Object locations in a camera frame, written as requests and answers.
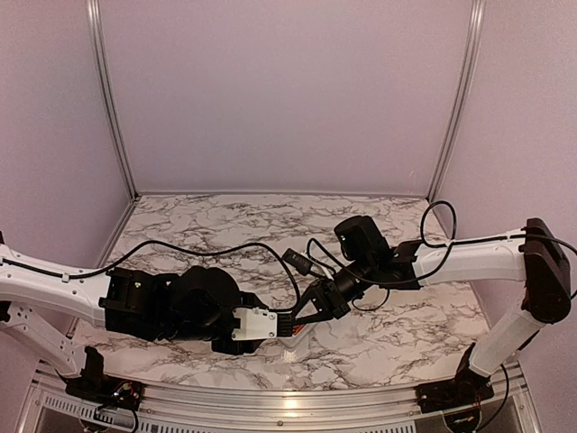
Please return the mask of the white remote control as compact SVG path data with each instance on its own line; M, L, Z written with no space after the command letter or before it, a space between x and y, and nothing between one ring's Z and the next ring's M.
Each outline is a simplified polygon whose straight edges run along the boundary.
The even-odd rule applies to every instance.
M303 326L304 331L298 336L282 337L279 342L288 350L294 351L300 347L304 347L310 341L314 334L315 328L312 325Z

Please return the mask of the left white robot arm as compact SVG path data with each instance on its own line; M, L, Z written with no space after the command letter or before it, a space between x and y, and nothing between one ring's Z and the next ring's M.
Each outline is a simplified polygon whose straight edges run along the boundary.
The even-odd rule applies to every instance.
M115 265L75 270L1 247L1 328L37 352L94 401L107 401L114 382L93 347L76 345L35 308L51 309L107 331L153 342L208 341L215 352L243 355L277 335L279 319L216 268L151 274Z

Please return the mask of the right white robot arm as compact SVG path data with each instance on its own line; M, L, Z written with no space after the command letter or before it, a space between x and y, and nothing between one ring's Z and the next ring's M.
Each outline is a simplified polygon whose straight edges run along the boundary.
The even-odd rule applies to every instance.
M294 327L338 319L371 286L418 290L447 282L522 281L524 298L464 355L446 395L464 404L510 355L572 308L569 260L539 218L502 235L391 247L369 216L353 216L334 230L349 265L311 283L292 313Z

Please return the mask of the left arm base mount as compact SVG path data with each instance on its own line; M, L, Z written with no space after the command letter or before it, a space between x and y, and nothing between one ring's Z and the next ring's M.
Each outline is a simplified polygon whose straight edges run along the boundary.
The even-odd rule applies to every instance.
M84 348L85 361L73 377L61 376L66 393L104 408L137 411L141 404L143 383L106 374L104 357L92 346Z

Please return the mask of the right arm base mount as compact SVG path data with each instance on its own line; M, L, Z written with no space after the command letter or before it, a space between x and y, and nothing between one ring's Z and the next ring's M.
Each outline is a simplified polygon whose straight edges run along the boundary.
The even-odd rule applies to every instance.
M453 378L416 387L417 404L423 413L478 404L494 397L490 377L481 376L470 368L474 347L472 344L464 352Z

